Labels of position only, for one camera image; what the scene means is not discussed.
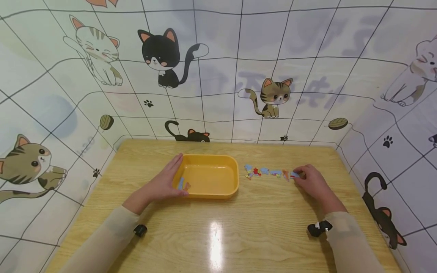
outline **cat wallpaper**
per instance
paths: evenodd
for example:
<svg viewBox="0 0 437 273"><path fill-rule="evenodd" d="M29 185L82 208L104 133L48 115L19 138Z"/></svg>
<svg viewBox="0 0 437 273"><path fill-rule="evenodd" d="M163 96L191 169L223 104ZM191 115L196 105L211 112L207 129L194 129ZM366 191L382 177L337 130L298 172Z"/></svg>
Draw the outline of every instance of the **cat wallpaper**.
<svg viewBox="0 0 437 273"><path fill-rule="evenodd" d="M330 146L403 272L434 272L436 23L430 0L0 1L0 272L45 271L130 138Z"/></svg>

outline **hand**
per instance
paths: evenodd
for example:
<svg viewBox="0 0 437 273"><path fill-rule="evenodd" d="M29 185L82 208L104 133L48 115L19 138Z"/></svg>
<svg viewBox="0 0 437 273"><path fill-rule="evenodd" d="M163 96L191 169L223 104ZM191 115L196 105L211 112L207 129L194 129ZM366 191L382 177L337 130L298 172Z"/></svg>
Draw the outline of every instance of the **hand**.
<svg viewBox="0 0 437 273"><path fill-rule="evenodd" d="M295 177L294 180L306 193L321 205L325 214L335 211L347 212L337 195L329 188L323 175L311 164L297 167L295 173L305 172L306 178Z"/></svg>
<svg viewBox="0 0 437 273"><path fill-rule="evenodd" d="M295 177L294 180L306 193L311 195L317 201L321 201L327 195L333 192L329 188L322 174L311 164L297 167L293 170L295 173L305 172L306 178Z"/></svg>
<svg viewBox="0 0 437 273"><path fill-rule="evenodd" d="M132 193L123 207L140 215L153 201L169 197L187 196L188 192L173 188L173 178L182 163L182 154L175 156L150 182Z"/></svg>
<svg viewBox="0 0 437 273"><path fill-rule="evenodd" d="M182 163L182 154L175 156L144 188L151 201L187 196L185 190L173 188L173 178Z"/></svg>

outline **yellow plastic tray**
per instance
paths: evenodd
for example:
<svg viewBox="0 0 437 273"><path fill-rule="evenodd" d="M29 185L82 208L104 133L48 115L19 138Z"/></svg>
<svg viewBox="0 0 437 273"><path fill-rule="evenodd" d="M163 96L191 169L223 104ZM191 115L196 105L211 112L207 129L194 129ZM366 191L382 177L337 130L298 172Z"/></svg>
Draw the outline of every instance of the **yellow plastic tray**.
<svg viewBox="0 0 437 273"><path fill-rule="evenodd" d="M224 155L184 155L174 179L178 188L181 177L186 183L189 198L228 199L237 192L239 185L237 161Z"/></svg>

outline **left hand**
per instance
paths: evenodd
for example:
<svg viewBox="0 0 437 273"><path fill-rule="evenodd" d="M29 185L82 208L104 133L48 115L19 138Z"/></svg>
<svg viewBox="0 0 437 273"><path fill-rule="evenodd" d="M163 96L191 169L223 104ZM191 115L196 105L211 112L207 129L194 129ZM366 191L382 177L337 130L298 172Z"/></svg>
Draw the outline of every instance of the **left hand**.
<svg viewBox="0 0 437 273"><path fill-rule="evenodd" d="M140 215L143 210L153 201L170 197L187 196L185 190L173 188L173 178L182 163L182 154L175 156L164 169L158 173L150 182L136 190L126 199L123 207L131 212Z"/></svg>
<svg viewBox="0 0 437 273"><path fill-rule="evenodd" d="M173 178L181 163L182 153L168 162L164 169L144 186L144 188L147 188L147 194L150 196L151 201L188 195L185 190L173 188Z"/></svg>

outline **tray rim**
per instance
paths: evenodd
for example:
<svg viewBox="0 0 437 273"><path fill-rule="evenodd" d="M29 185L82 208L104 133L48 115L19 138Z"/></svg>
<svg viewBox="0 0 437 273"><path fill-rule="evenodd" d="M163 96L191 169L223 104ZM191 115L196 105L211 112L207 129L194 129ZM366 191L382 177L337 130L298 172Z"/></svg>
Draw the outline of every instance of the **tray rim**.
<svg viewBox="0 0 437 273"><path fill-rule="evenodd" d="M238 188L240 187L240 173L239 173L239 169L238 169L238 162L235 158L233 158L232 156L229 155L211 155L211 154L183 154L182 157L184 156L213 156L213 157L229 157L230 159L232 159L233 162L235 162L236 165L236 171L237 171L237 185L235 187L235 189L230 192L229 194L190 194L192 196L220 196L220 197L232 197L237 191Z"/></svg>

